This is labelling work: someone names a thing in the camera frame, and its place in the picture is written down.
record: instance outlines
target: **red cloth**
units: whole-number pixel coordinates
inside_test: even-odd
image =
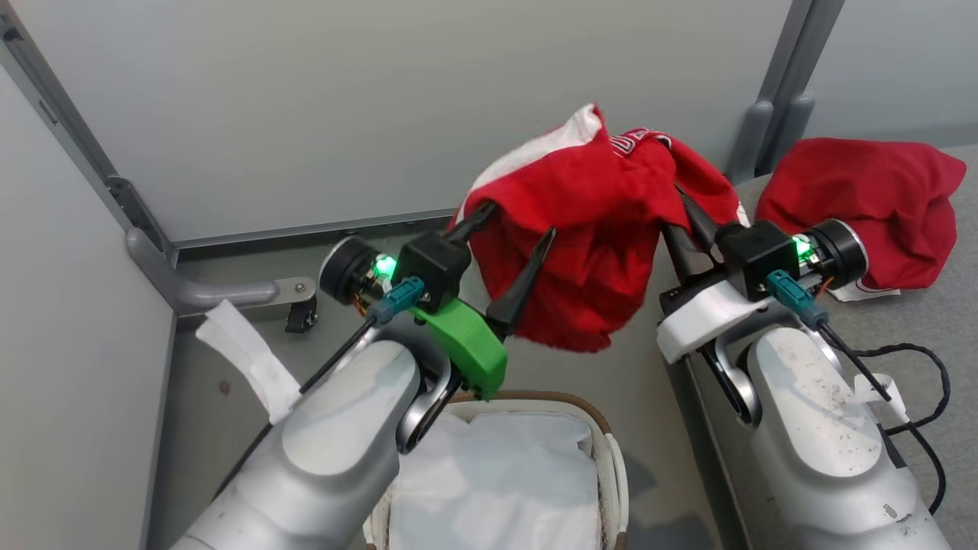
[[[504,213],[470,241],[490,297],[557,230],[517,335],[575,351],[610,345],[645,300],[661,225],[688,228],[674,181],[717,222],[736,220],[734,188],[696,152],[646,128],[609,137],[592,106],[487,168],[462,211],[490,200]]]
[[[955,245],[948,197],[964,171],[964,162],[920,143],[807,139],[778,164],[757,218],[792,234],[841,219],[866,245],[866,287],[926,288]]]

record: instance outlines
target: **white fabric in basket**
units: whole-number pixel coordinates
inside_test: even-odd
[[[591,430],[556,413],[443,414],[401,456],[390,550],[596,550]]]

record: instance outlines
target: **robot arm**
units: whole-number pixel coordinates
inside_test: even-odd
[[[174,550],[345,550],[397,475],[398,453],[415,448],[455,391],[466,384],[492,396],[505,375],[502,341],[556,234],[482,315],[457,294],[470,263],[465,240],[494,209],[418,237],[396,260],[357,238],[333,247],[320,287],[373,328],[268,432]],[[395,315],[404,304],[385,299],[415,278],[424,292],[407,304],[411,313]]]
[[[950,548],[868,399],[844,380],[820,334],[823,312],[803,309],[807,292],[793,301],[769,288],[777,270],[806,288],[861,278],[867,256],[855,232],[837,220],[794,237],[767,222],[698,229],[695,248],[684,246],[676,229],[667,231],[681,286],[660,297],[667,317],[658,342],[670,362],[694,351],[706,360],[802,547]],[[716,235],[724,263],[703,262],[697,251],[704,270],[695,273],[696,257],[687,252],[714,245],[703,235]],[[747,350],[731,358],[729,349],[743,343]]]

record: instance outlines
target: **woven basket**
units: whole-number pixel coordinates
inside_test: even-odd
[[[598,467],[600,550],[624,550],[625,531],[628,528],[628,478],[618,442],[598,409],[580,397],[555,391],[500,391],[496,397],[492,401],[476,401],[470,393],[460,393],[445,407],[444,414],[470,421],[483,413],[553,412],[568,414],[586,422],[591,427],[594,440],[592,458]],[[367,550],[389,550],[390,490],[389,487],[364,523]]]

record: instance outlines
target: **cable connector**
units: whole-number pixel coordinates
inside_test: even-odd
[[[816,331],[820,323],[828,322],[828,312],[783,269],[772,271],[764,282],[771,296],[798,315],[806,327]]]
[[[386,325],[401,311],[407,311],[424,296],[424,282],[418,277],[408,277],[390,289],[374,305],[367,309],[367,318],[373,317],[378,325]]]

